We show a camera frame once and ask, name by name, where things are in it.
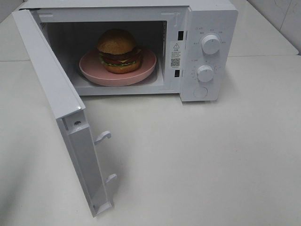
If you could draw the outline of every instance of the qr code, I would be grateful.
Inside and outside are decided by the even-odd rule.
[[[171,67],[179,67],[180,66],[180,59],[179,58],[173,58],[171,59]]]

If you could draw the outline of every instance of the hamburger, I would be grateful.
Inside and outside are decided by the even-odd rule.
[[[99,58],[105,69],[112,73],[127,73],[139,68],[141,49],[134,37],[122,29],[106,31],[98,39]]]

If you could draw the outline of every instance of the power knob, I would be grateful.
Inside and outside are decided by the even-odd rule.
[[[197,69],[198,80],[201,82],[208,82],[213,79],[214,70],[209,65],[203,65]]]
[[[214,54],[221,47],[221,38],[217,34],[208,34],[202,39],[204,53]]]

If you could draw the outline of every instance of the sesame-free bun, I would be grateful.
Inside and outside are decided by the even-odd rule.
[[[118,66],[109,66],[109,65],[103,65],[105,67],[105,69],[107,69],[107,71],[112,72],[112,73],[116,73],[116,74],[122,74],[122,73],[128,73],[128,72],[132,72],[136,69],[139,68],[141,64],[141,59],[139,58],[136,63],[131,64],[131,65],[125,65],[122,67],[118,67]]]
[[[102,34],[97,43],[97,49],[112,55],[125,54],[137,46],[134,37],[122,29],[111,29]]]

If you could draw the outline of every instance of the bottom bun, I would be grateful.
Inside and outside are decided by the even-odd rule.
[[[123,67],[118,67],[118,66],[109,66],[109,65],[103,65],[107,71],[116,73],[116,74],[122,74],[122,73],[128,73],[132,72],[134,70],[137,70],[141,64],[141,60],[137,60],[136,63],[131,64],[131,65],[125,65]]]

